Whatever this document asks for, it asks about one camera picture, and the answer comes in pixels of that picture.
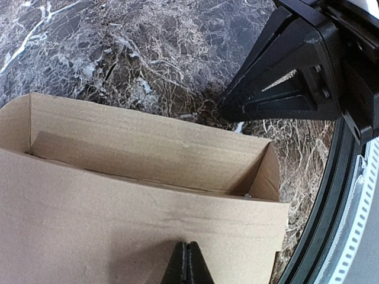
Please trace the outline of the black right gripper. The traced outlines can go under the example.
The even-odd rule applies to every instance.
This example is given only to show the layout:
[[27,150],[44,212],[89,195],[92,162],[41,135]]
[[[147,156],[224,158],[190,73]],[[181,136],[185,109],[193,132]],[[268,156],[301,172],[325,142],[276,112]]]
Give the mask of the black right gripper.
[[333,121],[342,111],[360,145],[377,138],[378,1],[275,4],[218,105],[222,118]]

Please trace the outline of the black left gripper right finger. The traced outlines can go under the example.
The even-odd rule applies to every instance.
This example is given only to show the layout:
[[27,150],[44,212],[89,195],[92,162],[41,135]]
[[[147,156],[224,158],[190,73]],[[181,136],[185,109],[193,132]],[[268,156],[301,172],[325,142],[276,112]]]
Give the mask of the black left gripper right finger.
[[193,241],[187,244],[186,253],[186,283],[214,284],[198,243]]

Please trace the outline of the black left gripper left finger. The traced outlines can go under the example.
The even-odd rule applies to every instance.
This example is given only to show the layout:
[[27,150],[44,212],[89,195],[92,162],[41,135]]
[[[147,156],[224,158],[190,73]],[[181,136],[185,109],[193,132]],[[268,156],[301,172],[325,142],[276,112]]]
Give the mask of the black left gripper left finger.
[[177,242],[168,261],[161,284],[184,284],[187,282],[187,243]]

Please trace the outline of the brown cardboard paper box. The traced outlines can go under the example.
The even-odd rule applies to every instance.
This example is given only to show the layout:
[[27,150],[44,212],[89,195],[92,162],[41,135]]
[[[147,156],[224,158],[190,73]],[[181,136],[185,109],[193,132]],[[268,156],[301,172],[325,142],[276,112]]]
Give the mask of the brown cardboard paper box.
[[31,93],[1,108],[1,282],[159,283],[178,242],[268,283],[288,205],[264,138]]

